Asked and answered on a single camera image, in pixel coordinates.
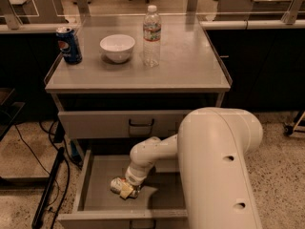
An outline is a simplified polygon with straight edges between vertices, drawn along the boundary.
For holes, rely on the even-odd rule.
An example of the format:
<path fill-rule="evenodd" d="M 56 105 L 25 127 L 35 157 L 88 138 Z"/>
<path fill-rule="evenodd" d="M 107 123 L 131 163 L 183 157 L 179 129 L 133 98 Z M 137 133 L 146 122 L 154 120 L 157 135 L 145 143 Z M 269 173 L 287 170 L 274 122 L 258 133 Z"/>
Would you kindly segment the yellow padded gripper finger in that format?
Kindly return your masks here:
<path fill-rule="evenodd" d="M 123 182 L 121 191 L 120 191 L 120 197 L 123 199 L 126 199 L 133 191 L 133 186 L 130 185 L 128 182 Z"/>

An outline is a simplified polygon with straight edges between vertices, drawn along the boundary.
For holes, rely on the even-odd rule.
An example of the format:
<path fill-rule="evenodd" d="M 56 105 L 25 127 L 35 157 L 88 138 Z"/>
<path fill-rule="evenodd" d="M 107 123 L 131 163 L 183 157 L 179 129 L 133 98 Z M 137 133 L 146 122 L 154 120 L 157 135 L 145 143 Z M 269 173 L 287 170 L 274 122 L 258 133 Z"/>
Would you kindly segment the wheeled robot base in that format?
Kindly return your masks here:
<path fill-rule="evenodd" d="M 302 133 L 302 130 L 299 130 L 299 127 L 305 127 L 305 111 L 299 111 L 296 115 L 292 125 L 284 126 L 284 135 L 289 136 L 295 132 Z"/>

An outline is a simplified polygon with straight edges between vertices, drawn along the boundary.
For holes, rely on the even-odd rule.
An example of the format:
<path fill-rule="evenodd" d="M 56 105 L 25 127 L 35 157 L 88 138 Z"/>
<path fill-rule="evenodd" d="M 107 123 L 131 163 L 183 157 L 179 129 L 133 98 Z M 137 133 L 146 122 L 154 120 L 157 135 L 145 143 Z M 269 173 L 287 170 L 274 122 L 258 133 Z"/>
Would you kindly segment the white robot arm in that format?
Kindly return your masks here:
<path fill-rule="evenodd" d="M 262 229 L 244 155 L 260 145 L 259 120 L 240 109 L 201 108 L 178 133 L 132 147 L 125 178 L 143 183 L 161 159 L 178 159 L 190 229 Z"/>

